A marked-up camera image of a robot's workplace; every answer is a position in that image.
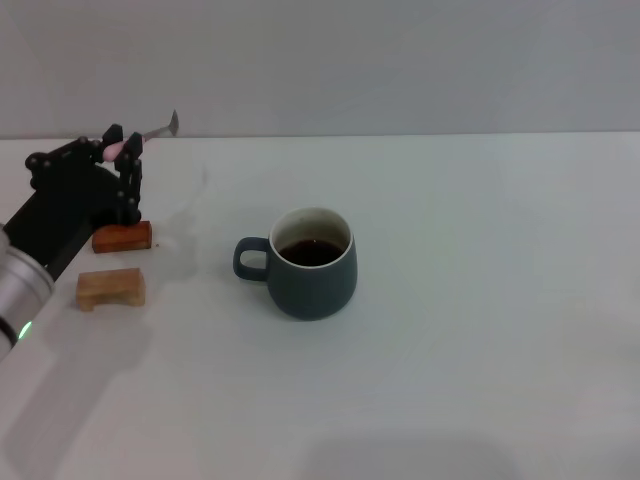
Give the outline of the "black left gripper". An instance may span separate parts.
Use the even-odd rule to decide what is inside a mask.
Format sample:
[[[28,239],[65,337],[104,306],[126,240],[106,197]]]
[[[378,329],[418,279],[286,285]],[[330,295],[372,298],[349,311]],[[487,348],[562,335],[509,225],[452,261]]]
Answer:
[[[144,137],[132,134],[114,160],[119,176],[99,166],[108,146],[123,140],[112,124],[100,139],[80,136],[50,152],[35,152],[25,166],[34,193],[4,226],[10,245],[56,280],[93,233],[116,221],[135,225],[139,211]]]

